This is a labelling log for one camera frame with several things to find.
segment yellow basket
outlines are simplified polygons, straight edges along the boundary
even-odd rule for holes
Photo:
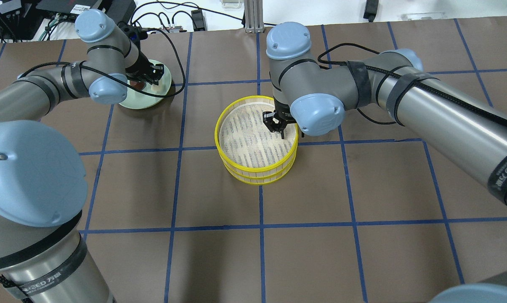
[[[276,180],[281,179],[288,171],[291,169],[294,160],[296,159],[296,150],[298,148],[298,134],[299,129],[298,125],[294,124],[292,127],[295,128],[295,136],[293,136],[292,145],[290,150],[282,159],[277,161],[272,165],[268,165],[265,167],[246,167],[240,165],[233,160],[231,160],[225,152],[222,150],[220,146],[220,130],[221,126],[225,121],[225,118],[236,108],[245,105],[247,103],[252,102],[263,102],[267,104],[271,104],[274,106],[274,98],[270,98],[268,96],[247,96],[245,98],[240,98],[237,101],[231,103],[220,115],[218,122],[216,123],[215,131],[214,131],[214,140],[216,144],[216,148],[218,149],[218,153],[223,161],[225,168],[229,171],[229,173],[237,178],[238,180],[253,185],[263,185],[275,182]]]

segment metal post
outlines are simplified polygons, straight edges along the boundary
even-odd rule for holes
[[[265,32],[263,0],[244,0],[244,16],[247,33]]]

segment basket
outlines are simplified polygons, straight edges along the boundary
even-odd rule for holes
[[[220,115],[214,140],[225,168],[236,179],[263,185],[281,179],[296,159],[299,129],[296,124],[271,133],[263,124],[263,111],[274,111],[274,99],[248,96],[231,103]]]

